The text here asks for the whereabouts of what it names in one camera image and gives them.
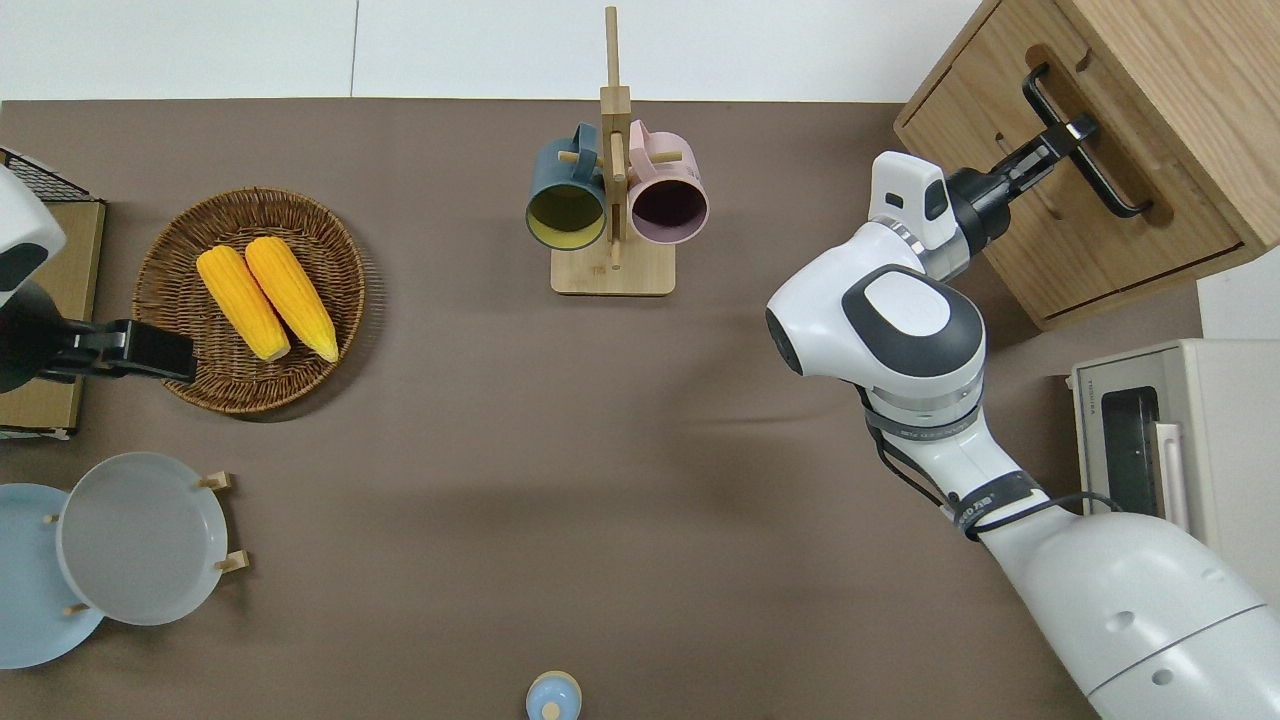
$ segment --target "wooden box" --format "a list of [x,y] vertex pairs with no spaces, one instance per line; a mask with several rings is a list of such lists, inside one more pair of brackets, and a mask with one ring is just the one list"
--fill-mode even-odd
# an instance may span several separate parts
[[986,0],[895,120],[950,173],[1044,129],[1023,97],[1089,113],[1085,149],[1130,204],[1111,215],[1070,163],[1014,201],[984,255],[1042,329],[1257,258],[1280,234],[1280,3]]

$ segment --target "mug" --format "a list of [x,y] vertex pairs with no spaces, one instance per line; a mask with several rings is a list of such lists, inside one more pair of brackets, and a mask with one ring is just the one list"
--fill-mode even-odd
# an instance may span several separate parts
[[[595,165],[600,131],[579,123],[572,138],[548,142],[534,160],[525,224],[552,250],[580,250],[604,234],[604,179]],[[559,159],[576,152],[577,161]]]
[[[654,163],[659,152],[678,151],[680,160]],[[671,132],[649,132],[644,123],[631,123],[631,188],[627,206],[631,229],[640,237],[672,245],[685,242],[707,224],[707,192],[694,151],[685,138]]]

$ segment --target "oven handle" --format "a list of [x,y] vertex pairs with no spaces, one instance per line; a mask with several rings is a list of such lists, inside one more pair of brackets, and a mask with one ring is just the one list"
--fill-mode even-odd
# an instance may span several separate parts
[[1190,534],[1187,518],[1187,475],[1183,471],[1183,428],[1178,423],[1151,423],[1147,428],[1155,446],[1156,502],[1160,515]]

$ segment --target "oven window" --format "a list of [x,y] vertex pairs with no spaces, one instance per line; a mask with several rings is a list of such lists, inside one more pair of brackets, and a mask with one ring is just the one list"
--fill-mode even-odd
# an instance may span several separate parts
[[1135,387],[1102,396],[1102,441],[1111,500],[1128,512],[1157,515],[1156,447],[1147,428],[1160,420],[1156,388]]

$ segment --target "light blue plate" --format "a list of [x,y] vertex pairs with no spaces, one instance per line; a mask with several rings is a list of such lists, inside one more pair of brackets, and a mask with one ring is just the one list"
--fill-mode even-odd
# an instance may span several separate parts
[[81,602],[58,565],[58,515],[67,493],[28,483],[0,486],[0,670],[31,667],[84,642],[102,621],[92,607],[76,615],[63,610]]

